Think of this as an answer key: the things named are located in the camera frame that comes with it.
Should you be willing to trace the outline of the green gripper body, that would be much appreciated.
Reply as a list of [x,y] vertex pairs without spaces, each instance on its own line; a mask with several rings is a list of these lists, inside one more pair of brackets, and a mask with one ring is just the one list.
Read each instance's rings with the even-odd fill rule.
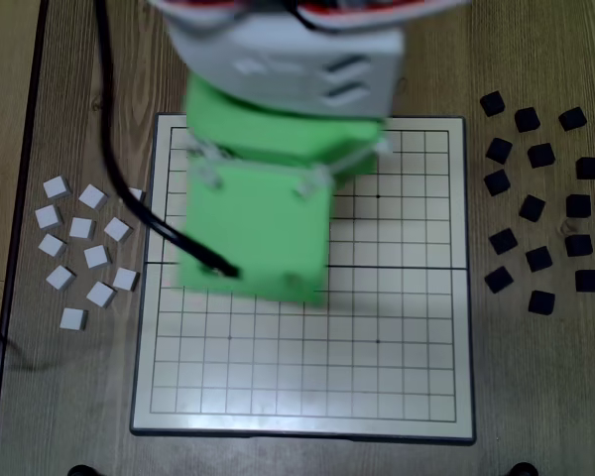
[[309,169],[365,151],[361,160],[332,174],[339,188],[375,170],[374,147],[384,138],[383,120],[263,109],[219,91],[198,75],[188,77],[185,112],[187,129],[196,140],[246,161]]

